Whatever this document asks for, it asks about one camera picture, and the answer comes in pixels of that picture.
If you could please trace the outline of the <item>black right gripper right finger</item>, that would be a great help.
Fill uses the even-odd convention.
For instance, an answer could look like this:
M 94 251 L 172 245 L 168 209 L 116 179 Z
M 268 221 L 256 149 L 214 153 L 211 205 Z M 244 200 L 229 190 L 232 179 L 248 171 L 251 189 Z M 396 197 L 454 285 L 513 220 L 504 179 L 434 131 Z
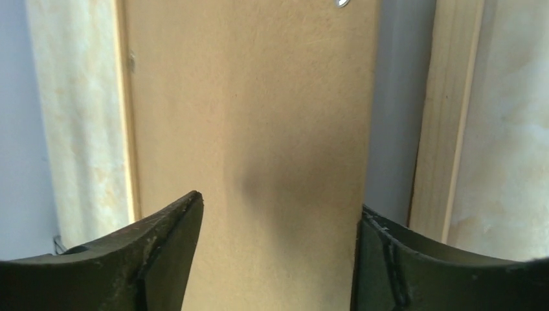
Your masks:
M 442 244 L 363 207 L 352 310 L 547 310 L 548 259 L 513 262 Z

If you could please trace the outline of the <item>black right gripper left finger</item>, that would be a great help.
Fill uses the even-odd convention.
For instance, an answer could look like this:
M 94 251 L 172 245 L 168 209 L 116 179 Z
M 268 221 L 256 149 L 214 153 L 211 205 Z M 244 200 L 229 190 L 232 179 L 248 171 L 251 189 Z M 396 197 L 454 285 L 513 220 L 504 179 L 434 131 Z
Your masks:
M 2 310 L 180 310 L 203 219 L 191 191 L 60 255 L 1 263 Z

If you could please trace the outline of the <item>printed colour photo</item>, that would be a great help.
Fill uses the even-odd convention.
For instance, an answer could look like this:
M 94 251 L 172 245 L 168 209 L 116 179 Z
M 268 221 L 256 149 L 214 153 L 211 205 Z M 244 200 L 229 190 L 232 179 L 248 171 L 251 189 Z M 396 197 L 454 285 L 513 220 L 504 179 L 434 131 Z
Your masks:
M 406 225 L 431 59 L 435 1 L 382 1 L 364 203 Z

